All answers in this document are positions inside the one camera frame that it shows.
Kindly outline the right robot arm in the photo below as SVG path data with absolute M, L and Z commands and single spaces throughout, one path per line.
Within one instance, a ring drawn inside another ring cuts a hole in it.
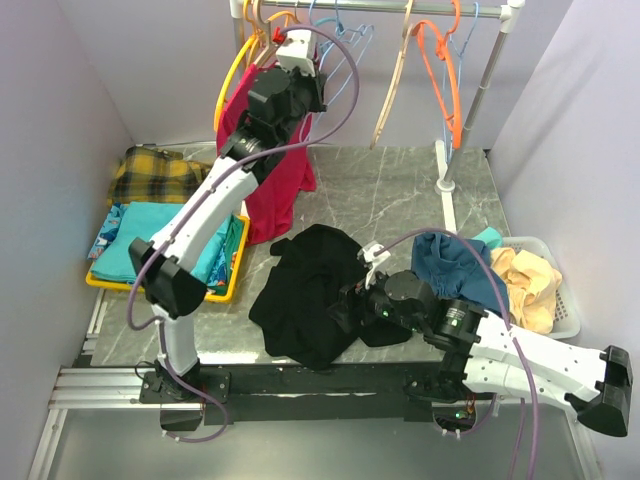
M 413 396 L 441 403 L 473 394 L 521 398 L 569 412 L 603 435 L 629 433 L 633 376 L 620 347 L 577 347 L 507 326 L 479 306 L 437 297 L 410 271 L 345 286 L 327 312 L 347 333 L 394 325 L 442 351 L 433 372 L 409 379 Z

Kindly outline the beige hanger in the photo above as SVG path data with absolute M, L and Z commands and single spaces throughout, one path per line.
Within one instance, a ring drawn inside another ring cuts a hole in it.
M 248 9 L 252 13 L 252 21 L 255 24 L 258 43 L 261 45 L 260 53 L 255 57 L 251 63 L 256 68 L 264 67 L 269 60 L 271 60 L 277 50 L 277 45 L 273 40 L 274 28 L 272 22 L 279 18 L 284 18 L 284 25 L 298 24 L 299 19 L 296 13 L 293 11 L 280 11 L 273 14 L 268 19 L 262 17 L 262 1 L 249 1 L 247 3 Z

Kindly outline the black shirt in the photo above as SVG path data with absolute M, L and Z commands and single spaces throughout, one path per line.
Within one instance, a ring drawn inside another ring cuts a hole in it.
M 361 246 L 343 231 L 314 224 L 270 247 L 279 262 L 249 311 L 272 357 L 287 357 L 306 368 L 324 370 L 354 341 L 385 347 L 408 341 L 412 332 L 384 320 L 345 332 L 328 308 L 339 291 L 362 280 Z

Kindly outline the light blue wavy hanger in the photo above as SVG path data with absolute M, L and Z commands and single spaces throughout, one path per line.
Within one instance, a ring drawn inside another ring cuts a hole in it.
M 346 25 L 339 20 L 337 17 L 324 17 L 321 18 L 319 20 L 316 20 L 313 22 L 313 25 L 320 28 L 320 27 L 327 27 L 329 28 L 330 26 L 333 27 L 334 29 L 334 33 L 333 36 L 342 41 L 345 42 L 347 40 L 347 28 Z

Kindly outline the turquoise t shirt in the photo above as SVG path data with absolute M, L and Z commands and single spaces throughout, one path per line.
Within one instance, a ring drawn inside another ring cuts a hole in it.
M 504 245 L 503 236 L 493 227 L 486 227 L 479 234 L 475 235 L 473 239 L 482 241 L 491 250 L 501 248 Z

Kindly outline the dark blue shirt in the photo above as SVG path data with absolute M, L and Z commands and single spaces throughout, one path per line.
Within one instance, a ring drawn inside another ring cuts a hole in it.
M 482 241 L 467 239 L 467 243 L 481 261 L 457 238 L 442 233 L 416 236 L 412 245 L 411 270 L 428 283 L 439 298 L 465 300 L 500 315 L 500 302 L 482 267 L 486 265 L 505 311 L 508 311 L 507 288 L 490 266 L 490 249 Z

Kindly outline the magenta pink shirt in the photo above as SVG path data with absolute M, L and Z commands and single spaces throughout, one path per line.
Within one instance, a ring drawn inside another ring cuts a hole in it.
M 235 130 L 241 113 L 248 107 L 248 92 L 265 69 L 250 66 L 219 115 L 217 151 Z M 293 225 L 294 203 L 301 191 L 313 192 L 316 178 L 306 148 L 286 153 L 276 169 L 245 199 L 250 228 L 248 245 L 257 245 L 287 233 Z

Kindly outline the wooden hanger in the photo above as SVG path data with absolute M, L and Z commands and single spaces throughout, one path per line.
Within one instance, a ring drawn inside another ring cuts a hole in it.
M 408 0 L 406 2 L 405 14 L 404 14 L 404 20 L 403 20 L 403 30 L 402 30 L 402 45 L 398 51 L 394 70 L 393 70 L 392 77 L 387 90 L 387 94 L 383 102 L 382 108 L 379 112 L 379 116 L 374 127 L 372 138 L 369 143 L 370 149 L 373 149 L 376 147 L 384 131 L 384 127 L 389 118 L 389 115 L 398 91 L 399 83 L 402 77 L 402 72 L 404 70 L 404 63 L 406 60 L 407 50 L 408 50 L 410 29 L 412 28 L 410 19 L 411 19 L 413 6 L 414 6 L 414 0 Z

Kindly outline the cream beige shirt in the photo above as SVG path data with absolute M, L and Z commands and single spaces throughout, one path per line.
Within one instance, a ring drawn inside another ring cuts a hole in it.
M 562 274 L 546 259 L 511 247 L 491 251 L 491 268 L 506 285 L 511 322 L 538 334 L 549 334 Z

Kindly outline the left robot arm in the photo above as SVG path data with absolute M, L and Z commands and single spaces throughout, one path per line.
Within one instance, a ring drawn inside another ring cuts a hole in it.
M 134 287 L 144 291 L 158 328 L 156 373 L 175 401 L 203 394 L 193 313 L 207 287 L 193 274 L 196 263 L 234 208 L 272 176 L 287 153 L 300 149 L 292 139 L 309 115 L 325 111 L 326 81 L 316 66 L 258 70 L 204 182 L 150 240 L 135 238 L 129 245 Z

